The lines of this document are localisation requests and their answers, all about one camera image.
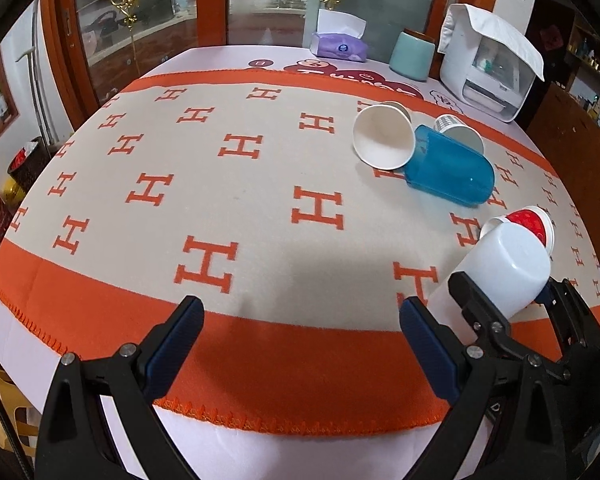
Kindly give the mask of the purple tissue pack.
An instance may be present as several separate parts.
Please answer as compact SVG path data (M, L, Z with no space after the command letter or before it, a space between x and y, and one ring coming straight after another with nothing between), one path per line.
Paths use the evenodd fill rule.
M320 9L310 52L318 58L364 63L367 44L363 40L366 21L349 13Z

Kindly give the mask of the white cloth on box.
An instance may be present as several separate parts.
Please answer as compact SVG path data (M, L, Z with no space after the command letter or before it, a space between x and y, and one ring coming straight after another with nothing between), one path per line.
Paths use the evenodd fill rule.
M479 35L504 44L524 61L539 79L544 79L544 60L541 53L516 27L490 11L467 3L453 3L446 10L443 20L437 52L445 54L453 32L461 18L468 18L470 28Z

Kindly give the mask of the orange beige H-pattern tablecloth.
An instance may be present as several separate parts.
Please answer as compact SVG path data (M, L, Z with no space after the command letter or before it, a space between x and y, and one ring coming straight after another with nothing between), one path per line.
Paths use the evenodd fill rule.
M486 219L543 207L552 272L600 321L600 268L555 170L480 125L495 170L467 208L363 164L356 115L386 86L279 70L148 76L98 110L28 192L0 246L0 300L58 353L109 356L187 295L204 330L160 406L298 436L441 420L400 332Z

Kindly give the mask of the dark wooden shelf cabinet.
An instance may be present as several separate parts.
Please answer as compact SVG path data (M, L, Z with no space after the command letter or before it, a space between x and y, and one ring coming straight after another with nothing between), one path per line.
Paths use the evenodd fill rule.
M571 4L535 0L527 37L545 78L527 133L568 190L600 262L600 36Z

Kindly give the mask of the wooden glass sliding door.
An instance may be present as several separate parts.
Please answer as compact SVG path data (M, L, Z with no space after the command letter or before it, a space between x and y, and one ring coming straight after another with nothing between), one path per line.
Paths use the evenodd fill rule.
M387 61L405 29L437 37L448 6L495 0L41 0L50 69L73 126L134 79L201 47L307 47L318 12L362 18L370 58Z

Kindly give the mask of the white desktop storage box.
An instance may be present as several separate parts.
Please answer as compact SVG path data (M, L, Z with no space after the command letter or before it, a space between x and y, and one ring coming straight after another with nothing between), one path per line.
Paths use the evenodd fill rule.
M518 115L535 80L535 73L497 41L456 35L440 70L443 84L465 104L501 122Z

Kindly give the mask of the blue transparent plastic cup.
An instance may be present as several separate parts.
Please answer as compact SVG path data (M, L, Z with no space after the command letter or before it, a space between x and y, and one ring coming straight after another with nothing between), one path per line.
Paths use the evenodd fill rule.
M488 200L495 174L486 156L424 125L415 129L415 139L403 167L408 185L466 207Z

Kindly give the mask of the red paper cup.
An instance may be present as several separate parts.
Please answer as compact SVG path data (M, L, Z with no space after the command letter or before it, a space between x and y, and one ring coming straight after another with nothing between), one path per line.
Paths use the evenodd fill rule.
M554 252L554 222L544 209L538 206L527 206L506 214L505 218L529 230L543 244L549 255Z

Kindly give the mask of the white plastic cup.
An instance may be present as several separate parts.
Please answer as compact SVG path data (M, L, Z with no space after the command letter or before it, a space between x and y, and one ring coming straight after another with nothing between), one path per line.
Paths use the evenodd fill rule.
M531 304L550 277L550 256L539 239L524 226L503 223L480 238L460 264L508 320ZM441 324L449 326L462 344L477 336L451 297L446 278L428 298L427 308Z

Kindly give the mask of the brown paper cup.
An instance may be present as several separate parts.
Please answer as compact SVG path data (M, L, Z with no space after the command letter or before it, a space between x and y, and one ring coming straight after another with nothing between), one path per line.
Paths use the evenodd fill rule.
M400 169L412 158L415 144L412 114L398 102L373 104L355 117L352 146L368 166Z

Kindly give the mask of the grey patterned paper cup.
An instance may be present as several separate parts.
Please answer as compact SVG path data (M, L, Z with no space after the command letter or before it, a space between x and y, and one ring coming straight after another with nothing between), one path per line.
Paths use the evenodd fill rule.
M452 114L442 114L434 120L434 130L472 150L484 154L482 136L475 128Z

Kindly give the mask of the teal canister with brown lid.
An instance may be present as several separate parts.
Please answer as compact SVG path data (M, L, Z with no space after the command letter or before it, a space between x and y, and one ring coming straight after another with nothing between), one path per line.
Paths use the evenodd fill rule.
M389 67L397 74L426 81L436 52L436 42L414 30L403 29L390 56Z

